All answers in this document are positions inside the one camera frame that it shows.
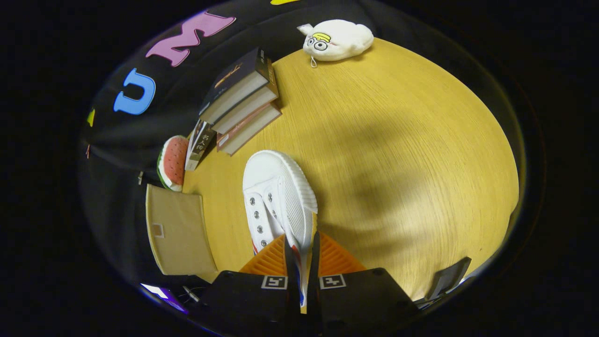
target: plush toy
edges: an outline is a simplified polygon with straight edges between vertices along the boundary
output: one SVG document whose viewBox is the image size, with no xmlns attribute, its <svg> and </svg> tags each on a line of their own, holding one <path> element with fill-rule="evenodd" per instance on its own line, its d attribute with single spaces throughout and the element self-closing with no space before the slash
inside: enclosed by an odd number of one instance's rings
<svg viewBox="0 0 599 337">
<path fill-rule="evenodd" d="M 184 136 L 169 138 L 158 155 L 158 177 L 163 186 L 175 191 L 183 190 L 183 176 L 185 174 L 185 156 L 189 140 Z"/>
<path fill-rule="evenodd" d="M 327 20 L 312 27 L 298 27 L 305 35 L 304 51 L 311 56 L 311 65 L 316 61 L 338 61 L 360 55 L 372 46 L 373 33 L 364 25 L 345 20 Z"/>
</svg>

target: white sneaker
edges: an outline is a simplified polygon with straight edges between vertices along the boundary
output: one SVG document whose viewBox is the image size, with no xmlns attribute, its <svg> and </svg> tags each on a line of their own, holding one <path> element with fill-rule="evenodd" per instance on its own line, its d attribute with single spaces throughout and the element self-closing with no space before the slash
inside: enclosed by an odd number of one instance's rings
<svg viewBox="0 0 599 337">
<path fill-rule="evenodd" d="M 307 255 L 316 232 L 314 192 L 298 164 L 286 154 L 264 150 L 253 154 L 243 174 L 243 196 L 254 254 L 283 233 L 299 271 L 300 305 L 306 305 Z"/>
</svg>

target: beige folder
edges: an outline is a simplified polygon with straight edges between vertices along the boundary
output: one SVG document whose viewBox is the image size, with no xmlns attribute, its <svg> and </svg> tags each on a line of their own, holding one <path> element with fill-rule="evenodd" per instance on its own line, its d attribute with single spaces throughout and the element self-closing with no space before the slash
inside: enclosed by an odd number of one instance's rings
<svg viewBox="0 0 599 337">
<path fill-rule="evenodd" d="M 164 275 L 198 275 L 212 282 L 218 275 L 204 225 L 202 197 L 148 184 L 148 238 Z"/>
</svg>

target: orange gripper pad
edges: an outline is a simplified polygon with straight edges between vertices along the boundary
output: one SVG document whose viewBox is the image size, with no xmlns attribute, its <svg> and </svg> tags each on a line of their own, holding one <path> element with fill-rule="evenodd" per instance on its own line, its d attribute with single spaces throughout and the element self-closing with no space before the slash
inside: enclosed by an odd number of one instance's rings
<svg viewBox="0 0 599 337">
<path fill-rule="evenodd" d="M 330 236 L 320 231 L 318 277 L 360 272 L 366 268 Z"/>
<path fill-rule="evenodd" d="M 257 275 L 287 276 L 284 244 L 285 234 L 274 239 L 259 251 L 239 272 Z"/>
</svg>

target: blue letter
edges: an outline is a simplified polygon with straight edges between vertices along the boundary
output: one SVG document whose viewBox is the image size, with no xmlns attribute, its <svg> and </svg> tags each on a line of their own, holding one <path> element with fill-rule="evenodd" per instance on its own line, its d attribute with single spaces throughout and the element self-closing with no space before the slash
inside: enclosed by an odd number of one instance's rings
<svg viewBox="0 0 599 337">
<path fill-rule="evenodd" d="M 123 111 L 126 113 L 130 113 L 132 115 L 139 115 L 142 112 L 146 111 L 154 99 L 154 92 L 156 92 L 156 83 L 154 80 L 135 72 L 136 68 L 133 68 L 125 77 L 125 81 L 123 82 L 123 86 L 128 86 L 129 84 L 134 84 L 137 86 L 141 86 L 144 88 L 144 95 L 139 100 L 134 100 L 132 98 L 126 97 L 125 94 L 121 91 L 114 100 L 114 112 Z"/>
</svg>

